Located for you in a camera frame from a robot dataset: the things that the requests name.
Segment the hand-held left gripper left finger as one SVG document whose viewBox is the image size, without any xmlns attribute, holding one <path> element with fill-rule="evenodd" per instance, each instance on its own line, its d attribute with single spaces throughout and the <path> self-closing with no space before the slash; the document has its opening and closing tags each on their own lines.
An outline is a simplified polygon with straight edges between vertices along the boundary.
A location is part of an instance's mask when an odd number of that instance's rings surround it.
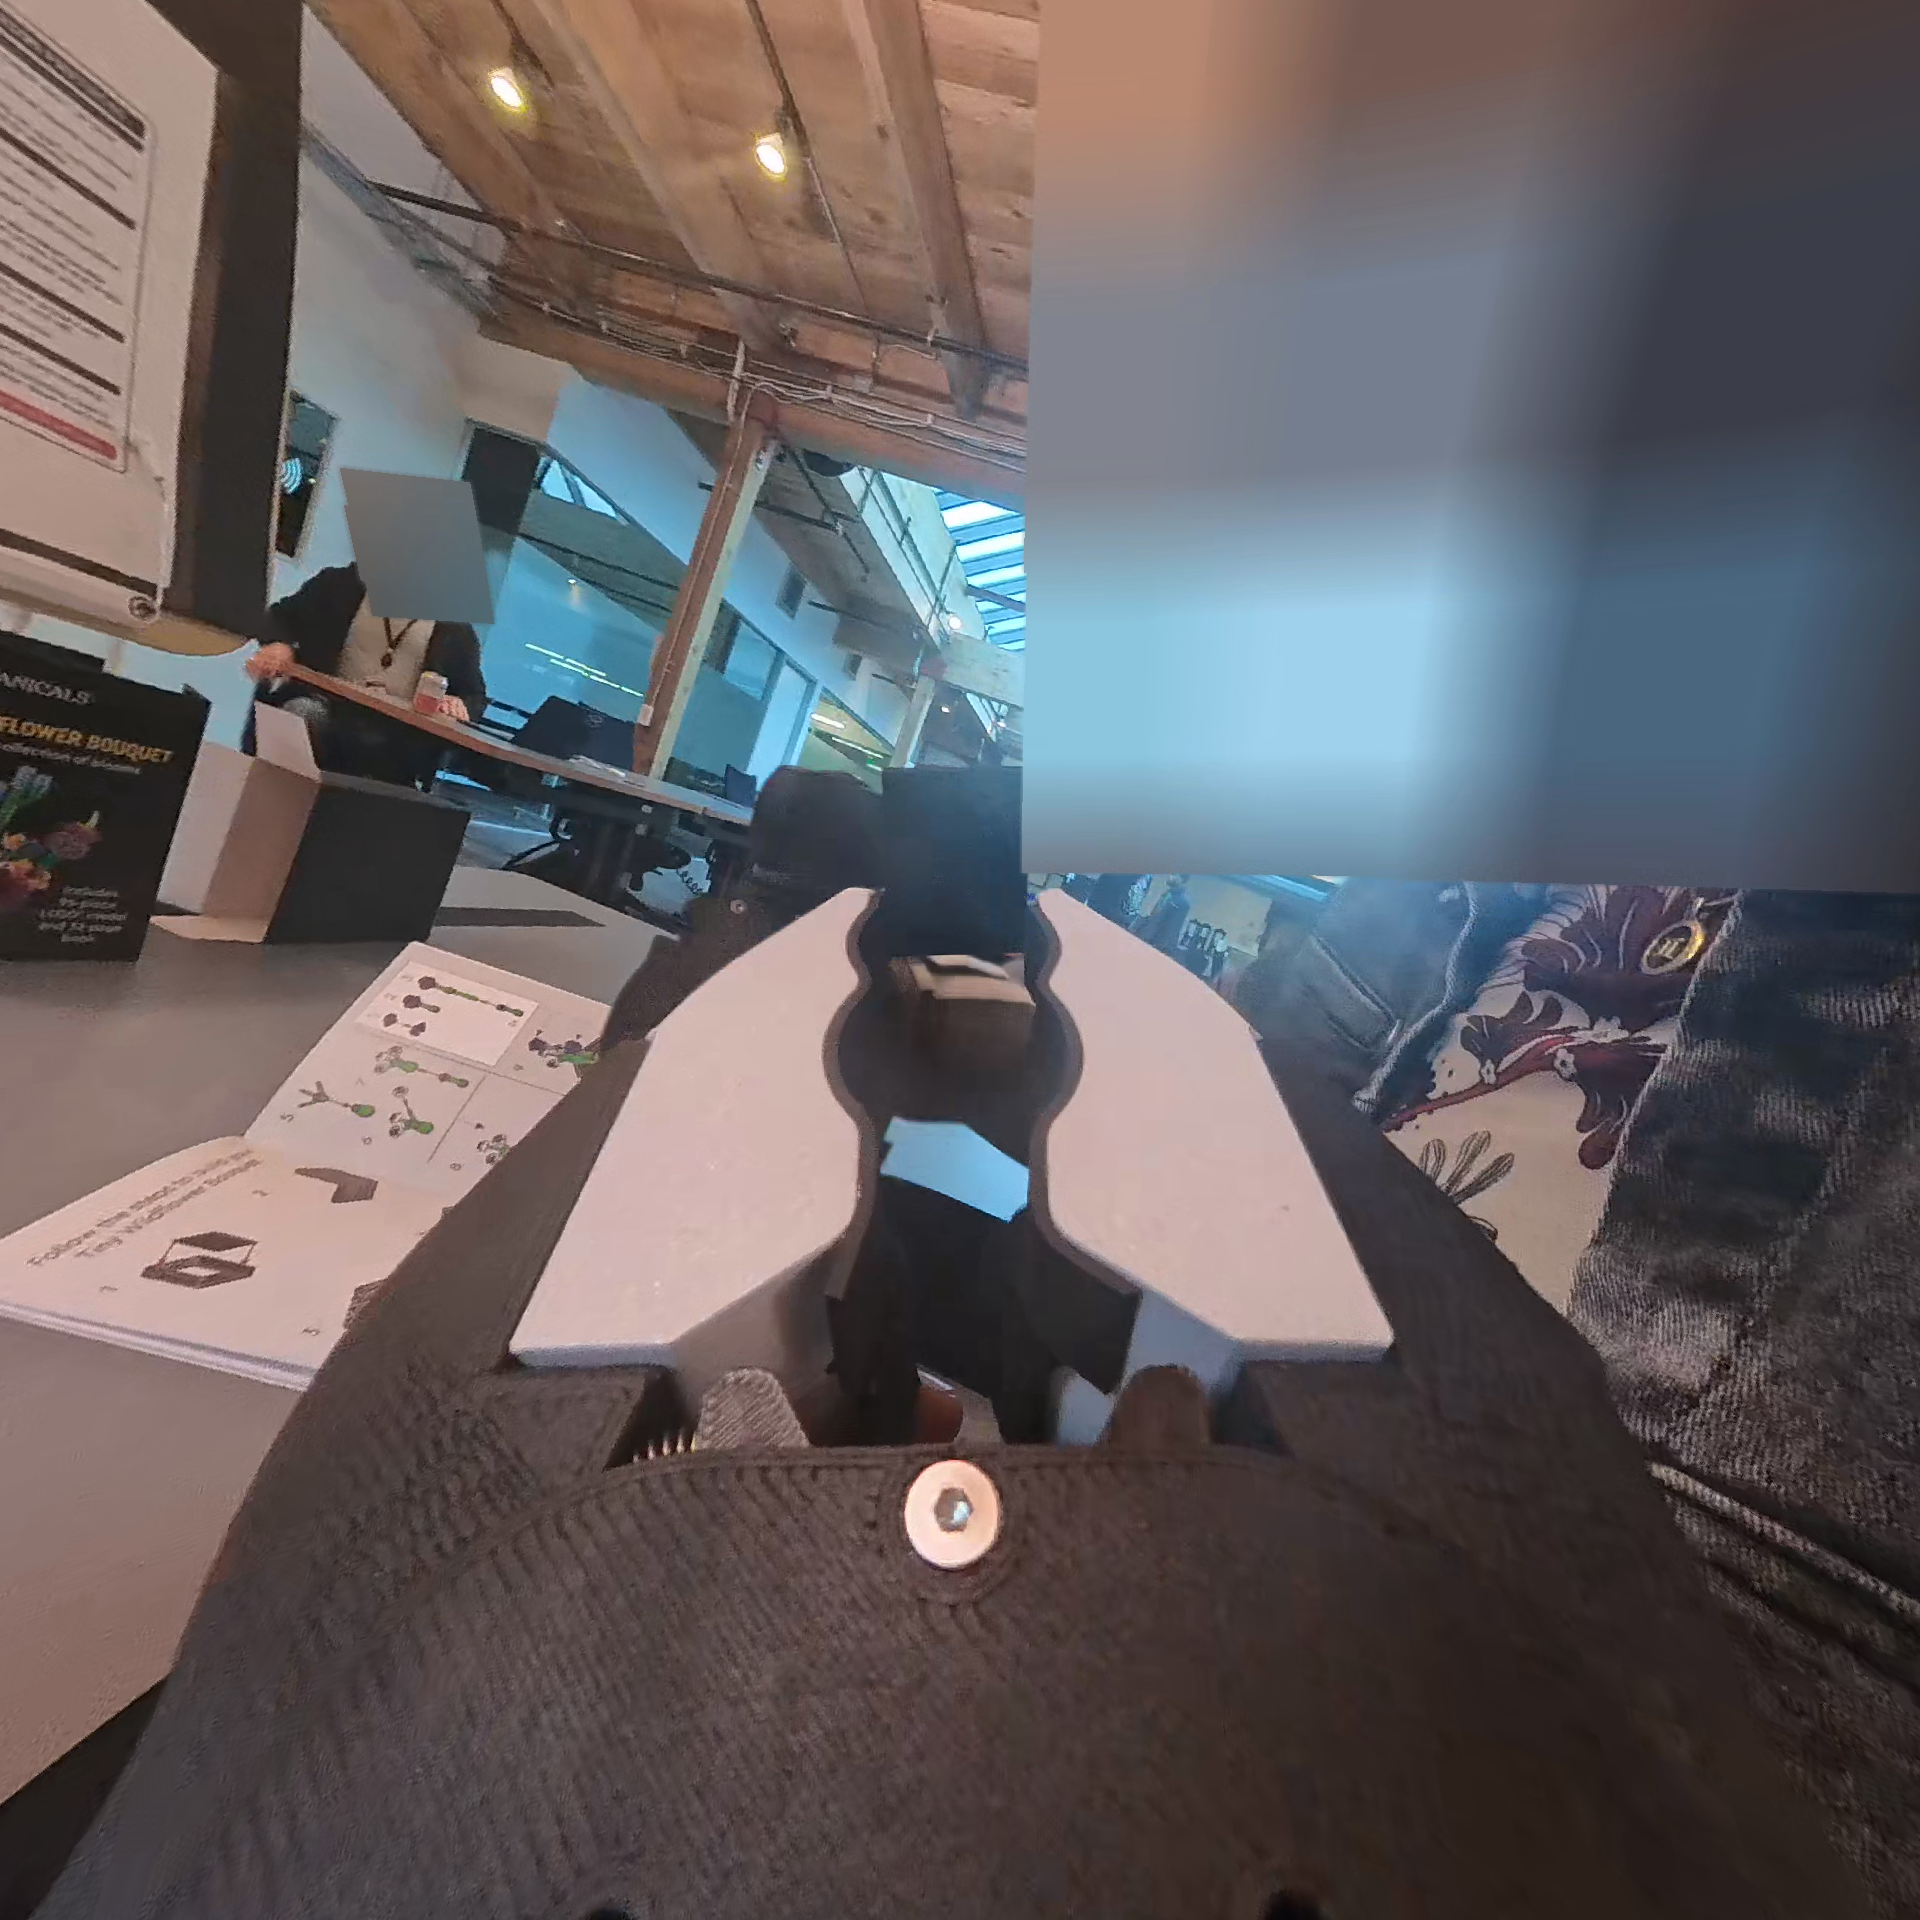
<svg viewBox="0 0 1920 1920">
<path fill-rule="evenodd" d="M 839 1042 L 875 902 L 829 895 L 651 1027 L 513 1333 L 518 1363 L 828 1370 L 831 1269 L 874 1197 Z"/>
</svg>

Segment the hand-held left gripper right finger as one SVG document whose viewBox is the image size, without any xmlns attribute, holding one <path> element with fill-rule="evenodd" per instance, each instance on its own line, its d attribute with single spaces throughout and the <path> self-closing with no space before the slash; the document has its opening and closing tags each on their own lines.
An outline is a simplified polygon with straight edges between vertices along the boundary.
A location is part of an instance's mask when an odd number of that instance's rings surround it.
<svg viewBox="0 0 1920 1920">
<path fill-rule="evenodd" d="M 1118 1366 L 1382 1359 L 1391 1327 L 1249 1022 L 1066 891 L 1033 908 L 1066 1084 L 1030 1210 L 1121 1296 Z"/>
</svg>

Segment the black lego box frame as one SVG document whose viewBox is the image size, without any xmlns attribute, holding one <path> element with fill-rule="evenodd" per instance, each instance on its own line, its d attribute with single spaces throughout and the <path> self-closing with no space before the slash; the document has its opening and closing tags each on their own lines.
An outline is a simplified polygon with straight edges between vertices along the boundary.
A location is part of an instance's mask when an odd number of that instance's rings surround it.
<svg viewBox="0 0 1920 1920">
<path fill-rule="evenodd" d="M 1017 955 L 910 954 L 891 960 L 889 986 L 905 1030 L 941 1058 L 999 1061 L 1025 1051 L 1036 1000 Z"/>
</svg>

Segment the lego instruction booklet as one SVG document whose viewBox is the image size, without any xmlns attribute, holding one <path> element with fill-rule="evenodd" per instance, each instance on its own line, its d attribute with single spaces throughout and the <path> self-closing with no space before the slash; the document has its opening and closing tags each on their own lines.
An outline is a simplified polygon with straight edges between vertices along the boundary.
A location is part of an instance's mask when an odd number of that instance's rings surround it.
<svg viewBox="0 0 1920 1920">
<path fill-rule="evenodd" d="M 603 1000 L 407 944 L 239 1136 L 2 1244 L 6 1322 L 305 1387 L 443 1214 L 586 1079 Z"/>
</svg>

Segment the black lego set box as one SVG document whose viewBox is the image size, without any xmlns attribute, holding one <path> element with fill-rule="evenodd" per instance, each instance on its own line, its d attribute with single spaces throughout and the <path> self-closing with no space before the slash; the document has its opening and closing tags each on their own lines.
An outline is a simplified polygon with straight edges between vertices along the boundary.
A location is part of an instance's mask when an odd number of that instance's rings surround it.
<svg viewBox="0 0 1920 1920">
<path fill-rule="evenodd" d="M 209 723 L 190 688 L 2 636 L 2 960 L 132 962 Z"/>
</svg>

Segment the black carton with white flap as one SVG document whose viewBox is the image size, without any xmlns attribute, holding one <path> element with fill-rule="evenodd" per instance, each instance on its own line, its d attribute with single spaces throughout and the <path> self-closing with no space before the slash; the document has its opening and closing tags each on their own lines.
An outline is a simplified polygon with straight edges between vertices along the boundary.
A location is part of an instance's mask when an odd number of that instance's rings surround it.
<svg viewBox="0 0 1920 1920">
<path fill-rule="evenodd" d="M 327 773 L 298 712 L 257 704 L 253 752 L 204 746 L 154 924 L 213 944 L 410 944 L 433 931 L 467 814 Z"/>
</svg>

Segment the wooden desk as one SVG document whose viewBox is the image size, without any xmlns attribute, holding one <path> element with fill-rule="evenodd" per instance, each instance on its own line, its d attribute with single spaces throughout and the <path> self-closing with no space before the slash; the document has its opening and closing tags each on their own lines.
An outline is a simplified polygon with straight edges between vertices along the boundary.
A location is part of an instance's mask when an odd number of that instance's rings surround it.
<svg viewBox="0 0 1920 1920">
<path fill-rule="evenodd" d="M 530 752 L 517 746 L 515 740 L 497 739 L 482 732 L 479 726 L 455 723 L 441 710 L 414 708 L 375 688 L 358 688 L 348 680 L 327 677 L 318 669 L 308 669 L 300 662 L 295 662 L 291 671 L 282 679 L 285 683 L 313 688 L 316 693 L 329 699 L 348 701 L 356 708 L 381 715 L 411 732 L 433 736 L 450 746 L 453 749 L 507 765 L 518 765 L 522 771 L 527 771 L 550 782 L 582 783 L 595 791 L 623 796 L 644 804 L 668 807 L 727 828 L 746 829 L 751 823 L 750 804 L 739 804 L 714 792 L 703 792 L 701 788 L 660 782 L 650 775 L 638 775 L 633 771 L 623 773 L 598 758 L 557 758 Z"/>
</svg>

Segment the black pillar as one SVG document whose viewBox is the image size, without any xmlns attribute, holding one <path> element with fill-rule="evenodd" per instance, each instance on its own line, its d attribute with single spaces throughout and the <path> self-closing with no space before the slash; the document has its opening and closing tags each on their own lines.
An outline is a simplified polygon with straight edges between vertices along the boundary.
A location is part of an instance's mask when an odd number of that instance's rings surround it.
<svg viewBox="0 0 1920 1920">
<path fill-rule="evenodd" d="M 145 643 L 221 656 L 266 627 L 298 288 L 300 2 L 157 2 L 215 68 L 175 474 L 173 576 Z"/>
</svg>

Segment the wooden support post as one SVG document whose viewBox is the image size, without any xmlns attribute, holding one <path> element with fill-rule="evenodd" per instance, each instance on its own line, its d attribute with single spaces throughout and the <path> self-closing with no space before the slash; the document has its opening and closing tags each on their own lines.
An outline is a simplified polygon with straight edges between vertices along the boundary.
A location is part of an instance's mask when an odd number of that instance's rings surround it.
<svg viewBox="0 0 1920 1920">
<path fill-rule="evenodd" d="M 659 636 L 651 677 L 633 739 L 633 771 L 662 782 L 683 726 L 689 699 L 724 604 L 737 554 L 780 453 L 778 408 L 756 394 L 729 426 L 699 532 L 679 591 Z"/>
</svg>

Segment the white wall notice banner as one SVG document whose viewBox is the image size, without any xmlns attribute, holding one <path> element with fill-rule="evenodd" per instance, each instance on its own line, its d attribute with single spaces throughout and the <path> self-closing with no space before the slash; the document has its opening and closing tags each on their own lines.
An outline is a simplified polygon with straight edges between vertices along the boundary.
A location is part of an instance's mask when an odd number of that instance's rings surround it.
<svg viewBox="0 0 1920 1920">
<path fill-rule="evenodd" d="M 5 599 L 159 615 L 219 71 L 154 5 L 2 5 Z"/>
</svg>

